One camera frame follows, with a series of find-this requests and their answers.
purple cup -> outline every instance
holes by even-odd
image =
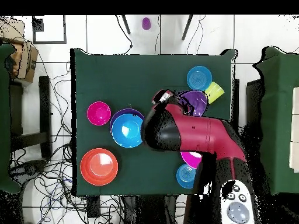
[[[196,152],[182,151],[180,153],[182,155],[183,160],[194,169],[197,169],[199,163],[202,160],[201,154]]]
[[[207,96],[205,93],[198,90],[191,90],[180,93],[179,96],[184,97],[194,107],[192,116],[201,117],[204,114],[207,108]]]
[[[143,18],[143,20],[142,20],[142,28],[144,30],[148,30],[148,29],[151,28],[151,26],[152,26],[151,25],[151,21],[147,17]]]
[[[144,120],[144,116],[137,110],[132,109],[132,108],[125,108],[125,109],[121,109],[119,110],[115,115],[113,115],[113,117],[110,120],[110,133],[111,133],[111,129],[112,129],[112,125],[114,123],[114,121],[121,115],[123,114],[135,114],[138,117],[140,117],[142,120]]]

plastic cup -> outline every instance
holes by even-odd
[[[217,83],[212,82],[211,85],[204,91],[208,97],[208,103],[211,104],[224,94],[224,90]]]
[[[148,29],[151,28],[151,26],[152,26],[151,25],[151,21],[147,17],[143,18],[143,20],[142,20],[142,28],[144,30],[148,30]]]

white floor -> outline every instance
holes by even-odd
[[[127,15],[128,25],[131,34],[128,36],[133,48],[128,54],[160,54],[160,36],[158,25],[159,15]],[[150,30],[143,30],[141,22],[144,17],[149,17],[152,27]],[[182,34],[188,19],[188,15],[162,15],[162,54],[186,54],[189,42],[194,35],[199,24],[199,15],[194,15],[185,41],[182,41]],[[25,38],[32,40],[32,17],[31,16],[14,16],[15,19],[24,21],[25,23]],[[63,29],[58,28],[62,24],[62,16],[41,16],[44,18],[44,33],[36,35],[37,41],[53,41],[63,39]],[[66,16],[66,44],[39,44],[36,45],[39,50],[41,59],[38,58],[34,82],[25,88],[23,95],[23,132],[24,134],[39,131],[39,91],[38,80],[39,76],[46,75],[54,78],[58,75],[67,73],[69,64],[69,49],[81,48],[90,54],[121,54],[128,50],[130,42],[126,39],[123,32],[120,30],[115,16]],[[122,18],[119,16],[119,21],[126,32]],[[239,126],[246,123],[245,109],[245,86],[249,81],[259,79],[259,74],[252,64],[258,62],[262,55],[262,48],[265,46],[278,46],[285,52],[293,52],[299,47],[299,18],[290,15],[207,15],[202,21],[203,30],[199,26],[197,33],[194,35],[190,43],[188,54],[196,54],[201,36],[202,42],[199,47],[199,54],[219,55],[223,50],[234,48],[238,50],[238,58],[236,64],[235,77],[240,79],[239,90]],[[70,105],[71,101],[71,82],[70,73],[52,80],[52,84],[56,86],[57,92],[63,95]],[[51,98],[54,104],[57,105],[57,100],[51,91]],[[66,110],[67,104],[60,100],[60,105],[63,111]],[[61,126],[60,115],[58,111],[52,108],[52,133],[54,136]],[[71,111],[67,110],[65,124],[71,129]],[[63,136],[63,131],[60,131],[60,136],[53,143],[53,150],[67,143],[70,140],[69,136]],[[21,161],[40,158],[39,146],[32,146],[26,149],[26,156],[21,158]],[[17,152],[16,156],[22,154],[23,151]],[[62,152],[58,152],[53,157],[55,160],[62,159]],[[31,181],[25,189],[23,197],[23,212],[25,220],[37,224],[41,219],[40,206],[46,206],[47,203],[42,202],[44,195],[40,193],[34,186],[34,181]],[[36,180],[36,187],[45,192],[44,187]],[[103,196],[102,200],[109,199],[109,196]],[[178,202],[185,202],[186,196],[180,195]],[[110,203],[103,205],[107,210]],[[178,203],[176,215],[183,215],[185,209],[183,203]],[[64,208],[55,208],[49,214],[51,219],[43,224],[57,224],[59,219],[65,214]],[[118,222],[118,216],[115,214],[113,222]],[[177,218],[178,224],[182,224],[183,216]],[[68,212],[64,217],[64,223],[59,224],[84,224],[76,211]]]

magenta bowl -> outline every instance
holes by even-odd
[[[92,103],[87,109],[87,118],[94,125],[104,125],[111,117],[110,107],[101,101]]]
[[[112,125],[114,123],[114,121],[121,115],[123,114],[135,114],[136,116],[140,117],[142,120],[144,120],[144,116],[137,110],[132,109],[132,108],[125,108],[125,109],[121,109],[119,110],[115,115],[113,115],[113,117],[110,120],[110,133],[112,131]]]
[[[183,160],[194,169],[197,169],[202,160],[201,154],[196,152],[182,151],[180,154],[182,155]]]

plastic bowl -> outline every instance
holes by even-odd
[[[115,142],[124,148],[134,148],[141,140],[141,124],[143,119],[135,114],[123,114],[117,117],[112,124],[112,137]]]
[[[191,90],[180,95],[184,97],[194,107],[192,116],[201,117],[207,108],[207,96],[205,93],[198,90]]]
[[[112,129],[112,125],[115,121],[115,119],[117,119],[119,116],[126,114],[126,113],[131,113],[131,114],[135,114],[137,116],[139,116],[140,118],[142,118],[142,120],[144,120],[144,116],[137,110],[132,109],[132,108],[125,108],[122,109],[120,111],[118,111],[115,115],[113,115],[113,117],[110,120],[110,133],[111,133],[111,129]]]
[[[202,160],[201,154],[197,152],[182,151],[180,155],[182,156],[184,162],[186,162],[189,166],[191,166],[194,169],[197,169]]]
[[[111,110],[105,102],[96,101],[87,109],[87,118],[94,125],[104,125],[111,117]]]
[[[195,179],[196,169],[188,164],[182,164],[176,172],[176,180],[181,187],[192,189]]]
[[[205,91],[212,82],[212,74],[204,66],[193,67],[187,74],[187,83],[191,89]]]
[[[107,149],[92,149],[82,158],[80,171],[83,178],[94,186],[103,186],[114,180],[118,171],[115,156]]]

